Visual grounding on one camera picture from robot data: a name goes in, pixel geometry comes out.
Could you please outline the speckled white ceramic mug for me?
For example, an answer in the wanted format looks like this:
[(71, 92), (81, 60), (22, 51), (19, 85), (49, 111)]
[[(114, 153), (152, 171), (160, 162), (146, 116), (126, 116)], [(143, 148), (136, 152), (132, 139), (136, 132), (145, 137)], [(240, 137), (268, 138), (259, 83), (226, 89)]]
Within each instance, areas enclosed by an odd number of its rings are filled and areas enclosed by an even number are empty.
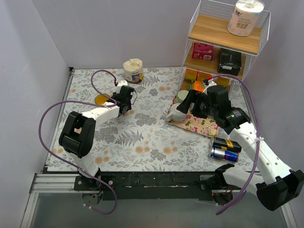
[(165, 117), (165, 121), (182, 122), (186, 118), (186, 114), (177, 110), (180, 103), (175, 103), (169, 108), (169, 113)]

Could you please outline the yellow ceramic mug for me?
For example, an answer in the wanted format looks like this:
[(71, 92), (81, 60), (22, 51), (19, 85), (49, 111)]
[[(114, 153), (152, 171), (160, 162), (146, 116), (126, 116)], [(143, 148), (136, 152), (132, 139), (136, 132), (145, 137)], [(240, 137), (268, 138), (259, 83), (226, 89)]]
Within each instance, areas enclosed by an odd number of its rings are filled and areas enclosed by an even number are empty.
[(99, 94), (95, 97), (95, 104), (96, 105), (104, 105), (105, 102), (109, 100), (110, 96), (108, 94), (102, 95)]

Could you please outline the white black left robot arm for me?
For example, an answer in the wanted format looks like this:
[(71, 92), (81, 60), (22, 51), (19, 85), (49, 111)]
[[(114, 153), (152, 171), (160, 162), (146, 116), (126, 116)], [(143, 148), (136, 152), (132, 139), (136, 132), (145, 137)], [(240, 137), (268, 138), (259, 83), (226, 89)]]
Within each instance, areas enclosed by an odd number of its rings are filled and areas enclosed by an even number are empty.
[(135, 93), (134, 88), (120, 85), (102, 106), (82, 113), (73, 111), (67, 117), (59, 145), (74, 159), (78, 172), (85, 177), (85, 185), (91, 190), (98, 189), (101, 184), (98, 176), (100, 170), (91, 153), (95, 129), (131, 110), (131, 100)]

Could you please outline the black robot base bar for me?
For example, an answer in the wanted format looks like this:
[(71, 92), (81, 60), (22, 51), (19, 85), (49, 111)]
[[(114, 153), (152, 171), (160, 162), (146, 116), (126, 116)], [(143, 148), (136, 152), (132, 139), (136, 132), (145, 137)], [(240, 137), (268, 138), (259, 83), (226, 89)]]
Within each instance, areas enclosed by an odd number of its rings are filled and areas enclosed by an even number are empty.
[(100, 183), (81, 174), (76, 176), (74, 190), (98, 192), (103, 200), (149, 199), (232, 199), (237, 187), (218, 185), (213, 171), (103, 171)]

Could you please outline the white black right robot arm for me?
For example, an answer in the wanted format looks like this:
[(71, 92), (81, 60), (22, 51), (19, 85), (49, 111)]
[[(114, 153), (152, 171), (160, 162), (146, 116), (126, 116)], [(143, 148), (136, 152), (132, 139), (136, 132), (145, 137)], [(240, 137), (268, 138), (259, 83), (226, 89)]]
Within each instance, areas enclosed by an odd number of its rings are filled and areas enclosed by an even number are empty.
[(225, 189), (235, 185), (256, 194), (262, 205), (274, 211), (298, 197), (304, 185), (304, 173), (294, 171), (271, 150), (258, 135), (250, 117), (238, 107), (233, 107), (225, 87), (209, 86), (204, 92), (190, 90), (182, 103), (175, 108), (178, 114), (191, 113), (198, 118), (211, 117), (236, 141), (254, 162), (260, 176), (246, 174), (230, 166), (216, 171), (215, 184)]

